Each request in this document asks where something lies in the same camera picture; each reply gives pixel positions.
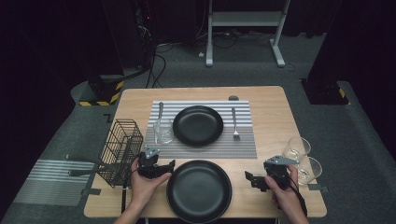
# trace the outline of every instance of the human arm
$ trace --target human arm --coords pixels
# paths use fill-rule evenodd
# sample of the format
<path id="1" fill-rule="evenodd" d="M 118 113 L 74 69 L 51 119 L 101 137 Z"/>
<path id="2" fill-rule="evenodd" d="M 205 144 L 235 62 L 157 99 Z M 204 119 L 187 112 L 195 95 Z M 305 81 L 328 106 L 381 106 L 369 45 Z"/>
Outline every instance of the human arm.
<path id="1" fill-rule="evenodd" d="M 297 183 L 297 169 L 292 165 L 288 165 L 288 169 L 290 170 L 290 178 L 292 182 Z M 264 178 L 268 187 L 274 193 L 272 198 L 273 204 L 275 206 L 279 206 L 282 209 L 289 221 L 292 224 L 309 223 L 308 219 L 304 214 L 303 208 L 300 205 L 300 201 L 296 193 L 291 188 L 281 189 L 279 185 L 275 182 L 275 180 L 269 175 L 265 176 Z"/>
<path id="2" fill-rule="evenodd" d="M 143 210 L 151 200 L 155 190 L 163 182 L 165 182 L 171 176 L 170 173 L 161 175 L 158 178 L 147 179 L 140 176 L 137 172 L 137 163 L 139 159 L 134 160 L 131 169 L 133 171 L 132 179 L 132 199 L 128 204 L 125 211 L 117 218 L 114 224 L 133 224 L 140 218 Z"/>

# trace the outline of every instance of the placemat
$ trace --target placemat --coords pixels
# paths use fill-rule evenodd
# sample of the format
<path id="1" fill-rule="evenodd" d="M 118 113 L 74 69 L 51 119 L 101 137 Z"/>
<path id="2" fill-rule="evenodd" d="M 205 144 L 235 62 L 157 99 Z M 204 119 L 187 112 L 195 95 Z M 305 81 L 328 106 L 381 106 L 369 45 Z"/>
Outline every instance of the placemat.
<path id="1" fill-rule="evenodd" d="M 184 108 L 205 105 L 216 110 L 222 117 L 224 129 L 217 141 L 203 147 L 186 146 L 175 138 L 170 144 L 155 145 L 153 123 L 158 118 L 159 102 L 152 103 L 145 145 L 161 150 L 165 159 L 257 159 L 248 101 L 163 101 L 163 119 L 173 120 Z M 236 128 L 241 140 L 233 140 L 233 114 L 235 108 Z"/>
<path id="2" fill-rule="evenodd" d="M 77 206 L 90 176 L 70 176 L 68 171 L 92 167 L 85 161 L 38 160 L 14 203 Z"/>

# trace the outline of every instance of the black round plate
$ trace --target black round plate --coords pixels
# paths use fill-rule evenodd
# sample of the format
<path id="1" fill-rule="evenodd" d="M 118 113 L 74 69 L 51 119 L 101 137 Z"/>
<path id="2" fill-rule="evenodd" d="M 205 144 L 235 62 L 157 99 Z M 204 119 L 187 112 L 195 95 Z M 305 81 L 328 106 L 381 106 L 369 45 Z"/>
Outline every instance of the black round plate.
<path id="1" fill-rule="evenodd" d="M 168 203 L 176 216 L 189 223 L 209 223 L 227 210 L 231 182 L 211 161 L 188 161 L 172 174 L 166 188 Z"/>
<path id="2" fill-rule="evenodd" d="M 173 131 L 180 142 L 200 147 L 219 138 L 223 131 L 223 120 L 216 110 L 203 105 L 194 105 L 176 115 Z"/>

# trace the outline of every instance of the wire basket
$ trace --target wire basket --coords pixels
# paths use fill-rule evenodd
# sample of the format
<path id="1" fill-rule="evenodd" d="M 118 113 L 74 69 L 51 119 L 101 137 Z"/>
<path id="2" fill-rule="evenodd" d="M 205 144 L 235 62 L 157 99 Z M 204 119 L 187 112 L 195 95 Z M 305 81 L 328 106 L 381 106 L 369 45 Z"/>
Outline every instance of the wire basket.
<path id="1" fill-rule="evenodd" d="M 117 167 L 114 170 L 98 172 L 112 188 L 123 186 L 125 181 L 131 187 L 131 164 L 139 154 L 143 135 L 132 119 L 116 119 L 105 141 L 101 160 Z"/>

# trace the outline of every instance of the glass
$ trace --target glass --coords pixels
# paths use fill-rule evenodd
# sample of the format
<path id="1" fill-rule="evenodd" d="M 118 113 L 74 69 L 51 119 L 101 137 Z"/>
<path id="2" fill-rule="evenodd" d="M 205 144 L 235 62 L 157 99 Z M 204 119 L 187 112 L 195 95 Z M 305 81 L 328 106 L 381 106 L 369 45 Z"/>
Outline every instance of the glass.
<path id="1" fill-rule="evenodd" d="M 300 161 L 311 151 L 311 145 L 302 137 L 292 137 L 285 150 L 283 156 L 295 161 Z"/>
<path id="2" fill-rule="evenodd" d="M 156 144 L 168 144 L 173 141 L 173 122 L 170 119 L 157 119 L 153 124 Z"/>
<path id="3" fill-rule="evenodd" d="M 322 173 L 320 163 L 312 157 L 305 157 L 297 165 L 298 183 L 307 185 L 312 180 L 318 178 Z"/>

